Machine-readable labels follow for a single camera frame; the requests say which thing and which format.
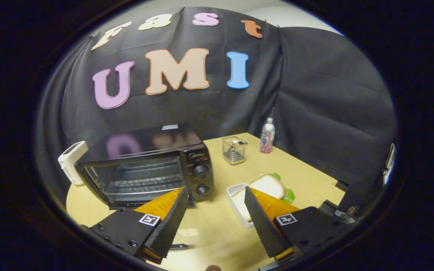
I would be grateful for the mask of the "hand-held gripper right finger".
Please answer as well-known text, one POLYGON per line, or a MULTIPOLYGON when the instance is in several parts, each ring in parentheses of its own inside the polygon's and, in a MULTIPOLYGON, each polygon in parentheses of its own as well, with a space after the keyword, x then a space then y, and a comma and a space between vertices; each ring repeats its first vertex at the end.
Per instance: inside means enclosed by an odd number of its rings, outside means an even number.
POLYGON ((315 257, 355 223, 348 212, 300 209, 251 187, 245 189, 244 203, 267 255, 278 264, 315 257))

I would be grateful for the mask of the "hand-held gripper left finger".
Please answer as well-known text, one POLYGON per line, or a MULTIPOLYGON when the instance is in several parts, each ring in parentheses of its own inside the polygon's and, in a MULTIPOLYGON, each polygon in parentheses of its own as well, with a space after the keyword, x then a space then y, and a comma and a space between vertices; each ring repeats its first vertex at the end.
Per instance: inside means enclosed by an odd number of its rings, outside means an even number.
POLYGON ((180 187, 134 210, 120 207, 91 227, 80 227, 107 246, 161 264, 173 244, 187 206, 187 189, 180 187))

